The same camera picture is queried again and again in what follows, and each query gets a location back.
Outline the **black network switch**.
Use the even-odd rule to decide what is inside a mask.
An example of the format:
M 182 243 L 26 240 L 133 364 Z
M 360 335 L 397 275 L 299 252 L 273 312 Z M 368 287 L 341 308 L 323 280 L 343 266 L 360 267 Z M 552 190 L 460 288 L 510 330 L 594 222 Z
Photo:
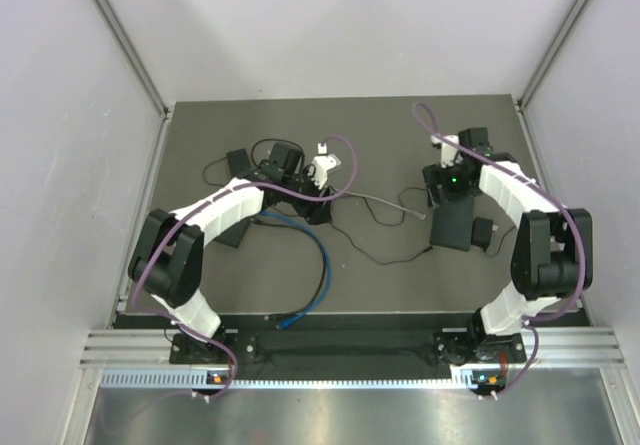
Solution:
M 474 199 L 445 202 L 433 210 L 430 244 L 467 252 L 471 248 Z
M 225 230 L 215 241 L 222 245 L 238 249 L 250 225 L 251 219 L 246 218 Z

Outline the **black power adapter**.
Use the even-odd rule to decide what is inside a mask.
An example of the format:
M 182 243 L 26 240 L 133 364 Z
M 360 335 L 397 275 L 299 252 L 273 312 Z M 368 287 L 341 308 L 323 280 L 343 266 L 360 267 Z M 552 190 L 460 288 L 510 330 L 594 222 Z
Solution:
M 472 223 L 471 244 L 486 252 L 491 245 L 494 225 L 492 219 L 476 217 Z
M 227 152 L 226 159 L 232 175 L 243 173 L 251 168 L 251 161 L 245 148 Z

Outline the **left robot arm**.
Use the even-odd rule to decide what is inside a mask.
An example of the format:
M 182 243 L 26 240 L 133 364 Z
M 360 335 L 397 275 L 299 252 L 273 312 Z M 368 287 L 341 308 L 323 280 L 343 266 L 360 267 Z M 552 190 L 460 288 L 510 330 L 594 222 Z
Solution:
M 310 225 L 329 221 L 327 184 L 339 158 L 319 144 L 311 162 L 294 146 L 277 142 L 270 155 L 233 174 L 219 191 L 194 204 L 145 219 L 128 276 L 187 331 L 176 344 L 206 362 L 220 359 L 227 339 L 220 316 L 200 290 L 205 247 L 234 226 L 281 202 Z

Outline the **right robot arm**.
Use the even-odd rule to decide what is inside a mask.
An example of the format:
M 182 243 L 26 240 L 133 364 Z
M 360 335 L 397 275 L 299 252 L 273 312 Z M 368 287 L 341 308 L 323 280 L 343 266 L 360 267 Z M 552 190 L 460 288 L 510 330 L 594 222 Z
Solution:
M 508 284 L 471 315 L 464 331 L 435 334 L 437 353 L 454 366 L 502 356 L 514 360 L 516 337 L 525 325 L 590 287 L 592 217 L 545 195 L 510 154 L 493 150 L 484 128 L 434 136 L 431 143 L 440 158 L 423 169 L 432 210 L 430 245 L 488 248 L 493 222 L 475 215 L 479 195 L 494 200 L 517 232 Z

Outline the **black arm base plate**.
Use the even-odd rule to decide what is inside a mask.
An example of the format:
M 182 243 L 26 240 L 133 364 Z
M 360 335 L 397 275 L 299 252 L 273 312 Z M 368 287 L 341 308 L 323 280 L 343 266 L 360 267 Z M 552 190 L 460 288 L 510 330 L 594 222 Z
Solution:
M 226 315 L 213 339 L 255 364 L 283 356 L 415 358 L 430 367 L 526 361 L 520 332 L 490 335 L 477 313 Z

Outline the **aluminium front frame rail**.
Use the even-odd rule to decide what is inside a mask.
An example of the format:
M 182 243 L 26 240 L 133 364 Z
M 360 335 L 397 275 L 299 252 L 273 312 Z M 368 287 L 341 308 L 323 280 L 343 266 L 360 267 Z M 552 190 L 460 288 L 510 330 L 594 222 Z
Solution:
M 526 361 L 508 364 L 509 369 L 532 367 L 557 369 L 616 368 L 624 364 L 614 333 L 606 328 L 560 327 L 541 328 L 537 332 L 521 332 Z M 330 379 L 357 374 L 384 376 L 419 376 L 443 373 L 445 367 L 467 367 L 475 369 L 496 368 L 500 363 L 478 363 L 461 366 L 440 365 L 430 367 L 419 364 L 415 358 L 371 358 L 311 356 L 295 358 L 261 359 L 255 363 L 241 363 L 236 353 L 227 347 L 220 350 L 217 360 L 206 362 L 196 354 L 185 353 L 177 344 L 170 344 L 172 333 L 160 330 L 106 330 L 90 333 L 80 364 L 87 368 L 142 369 L 153 367 L 222 367 L 226 363 L 237 364 L 240 376 L 247 378 L 257 374 L 264 379 L 276 375 Z

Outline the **right aluminium frame post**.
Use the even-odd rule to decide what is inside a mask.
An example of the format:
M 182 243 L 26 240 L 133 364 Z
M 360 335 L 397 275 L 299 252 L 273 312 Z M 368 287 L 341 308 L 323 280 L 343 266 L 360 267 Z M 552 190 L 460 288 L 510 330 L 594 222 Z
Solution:
M 546 76 L 550 73 L 553 65 L 569 41 L 579 21 L 586 13 L 591 1 L 592 0 L 571 0 L 569 8 L 560 21 L 557 30 L 552 35 L 552 38 L 535 67 L 533 74 L 527 81 L 524 91 L 515 101 L 516 110 L 521 114 L 526 111 L 536 96 Z

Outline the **aluminium frame post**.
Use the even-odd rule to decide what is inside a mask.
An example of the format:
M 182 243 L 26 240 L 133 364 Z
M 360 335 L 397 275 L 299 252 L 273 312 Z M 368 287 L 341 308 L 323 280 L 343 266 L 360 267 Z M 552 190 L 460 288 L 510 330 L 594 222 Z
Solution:
M 91 1 L 98 10 L 117 47 L 123 54 L 129 68 L 138 80 L 153 108 L 161 117 L 166 117 L 169 114 L 169 106 L 162 98 L 111 1 Z
M 546 76 L 550 73 L 553 65 L 569 41 L 579 21 L 586 13 L 591 1 L 592 0 L 571 0 L 569 8 L 560 21 L 557 30 L 552 35 L 552 38 L 535 67 L 533 74 L 527 81 L 524 91 L 515 101 L 516 110 L 521 114 L 526 111 L 536 96 Z

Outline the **left aluminium frame post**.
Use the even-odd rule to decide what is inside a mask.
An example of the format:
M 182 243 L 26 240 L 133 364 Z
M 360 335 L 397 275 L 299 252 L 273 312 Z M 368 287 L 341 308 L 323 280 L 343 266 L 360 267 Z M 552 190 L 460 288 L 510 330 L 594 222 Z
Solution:
M 117 47 L 123 54 L 129 68 L 138 80 L 153 108 L 161 117 L 166 117 L 169 114 L 169 106 L 162 98 L 111 1 L 91 1 L 98 10 Z

